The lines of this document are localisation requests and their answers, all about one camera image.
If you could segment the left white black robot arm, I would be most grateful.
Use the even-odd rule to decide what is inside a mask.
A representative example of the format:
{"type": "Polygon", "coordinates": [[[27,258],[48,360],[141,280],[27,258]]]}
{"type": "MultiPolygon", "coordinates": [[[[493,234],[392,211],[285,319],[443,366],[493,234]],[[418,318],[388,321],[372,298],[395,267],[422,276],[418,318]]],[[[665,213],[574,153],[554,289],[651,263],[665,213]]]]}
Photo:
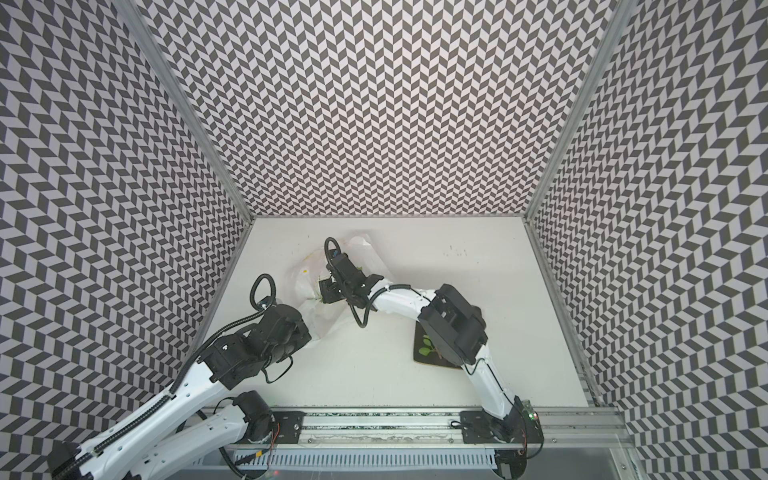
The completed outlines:
{"type": "Polygon", "coordinates": [[[81,444],[56,442],[47,457],[51,477],[166,479],[238,441],[273,443],[271,408],[256,391],[237,388],[310,339],[297,309],[269,307],[259,322],[215,340],[179,382],[115,426],[81,444]]]}

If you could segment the white plastic bag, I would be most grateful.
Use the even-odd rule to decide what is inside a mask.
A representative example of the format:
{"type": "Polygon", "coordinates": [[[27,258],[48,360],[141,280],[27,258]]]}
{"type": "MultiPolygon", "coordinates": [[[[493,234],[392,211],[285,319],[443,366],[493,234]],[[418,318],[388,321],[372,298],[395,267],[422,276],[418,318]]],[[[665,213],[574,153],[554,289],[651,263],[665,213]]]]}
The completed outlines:
{"type": "MultiPolygon", "coordinates": [[[[368,234],[349,235],[339,239],[338,243],[342,252],[366,275],[380,274],[390,280],[394,279],[368,234]]],[[[333,304],[322,301],[320,282],[331,277],[326,265],[321,245],[289,270],[286,303],[301,313],[312,337],[311,345],[319,343],[342,327],[356,325],[345,301],[333,304]]]]}

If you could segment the yellow lemon with leaves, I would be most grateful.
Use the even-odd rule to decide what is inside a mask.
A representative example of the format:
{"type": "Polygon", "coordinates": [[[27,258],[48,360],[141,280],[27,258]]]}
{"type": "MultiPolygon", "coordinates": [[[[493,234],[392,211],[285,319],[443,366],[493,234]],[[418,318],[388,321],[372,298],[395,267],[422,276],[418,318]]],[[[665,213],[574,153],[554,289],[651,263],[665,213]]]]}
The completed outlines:
{"type": "Polygon", "coordinates": [[[422,336],[422,344],[418,348],[417,353],[421,357],[429,357],[430,355],[437,353],[437,350],[436,350],[436,348],[435,348],[431,338],[428,335],[424,334],[422,336]]]}

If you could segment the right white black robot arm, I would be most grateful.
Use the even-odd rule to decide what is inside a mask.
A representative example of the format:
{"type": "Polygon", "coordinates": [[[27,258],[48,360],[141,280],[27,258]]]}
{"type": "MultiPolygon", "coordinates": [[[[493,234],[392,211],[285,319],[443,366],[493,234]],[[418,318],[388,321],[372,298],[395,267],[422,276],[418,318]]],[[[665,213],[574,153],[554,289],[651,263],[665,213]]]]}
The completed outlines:
{"type": "Polygon", "coordinates": [[[319,282],[324,303],[346,302],[361,329],[368,326],[374,311],[416,321],[440,356],[464,370],[480,399],[490,434],[504,443],[513,442],[517,435],[523,442],[528,440],[529,415],[495,371],[479,307],[450,284],[423,290],[382,275],[367,275],[338,246],[326,247],[324,256],[330,273],[319,282]]]}

